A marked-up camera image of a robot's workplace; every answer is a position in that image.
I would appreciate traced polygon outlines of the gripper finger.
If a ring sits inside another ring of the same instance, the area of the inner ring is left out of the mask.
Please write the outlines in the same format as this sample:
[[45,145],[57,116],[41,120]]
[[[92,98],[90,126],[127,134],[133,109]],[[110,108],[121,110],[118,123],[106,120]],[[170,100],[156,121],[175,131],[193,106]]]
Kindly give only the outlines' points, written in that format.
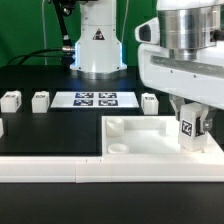
[[213,127],[213,118],[217,112],[217,109],[212,106],[203,105],[202,114],[200,115],[200,131],[207,132]]
[[182,97],[170,94],[169,95],[169,101],[170,101],[170,103],[172,105],[172,108],[175,112],[176,120],[179,121],[180,120],[181,107],[185,104],[185,100]]

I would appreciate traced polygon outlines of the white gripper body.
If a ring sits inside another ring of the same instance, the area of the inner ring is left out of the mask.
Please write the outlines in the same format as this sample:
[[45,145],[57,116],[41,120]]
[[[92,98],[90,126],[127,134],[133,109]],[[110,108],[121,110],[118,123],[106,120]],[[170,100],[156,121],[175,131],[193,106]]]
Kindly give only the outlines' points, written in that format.
[[224,41],[198,50],[196,61],[171,59],[159,46],[155,17],[135,28],[139,75],[149,88],[224,110]]

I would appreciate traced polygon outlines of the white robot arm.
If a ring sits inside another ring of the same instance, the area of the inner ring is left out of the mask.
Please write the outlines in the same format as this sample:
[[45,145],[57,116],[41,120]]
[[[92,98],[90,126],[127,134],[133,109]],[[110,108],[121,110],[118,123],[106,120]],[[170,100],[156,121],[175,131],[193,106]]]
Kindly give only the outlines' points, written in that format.
[[[134,30],[142,83],[224,110],[223,8],[224,0],[157,0],[157,15]],[[71,69],[92,79],[124,69],[107,2],[86,3],[81,14]]]

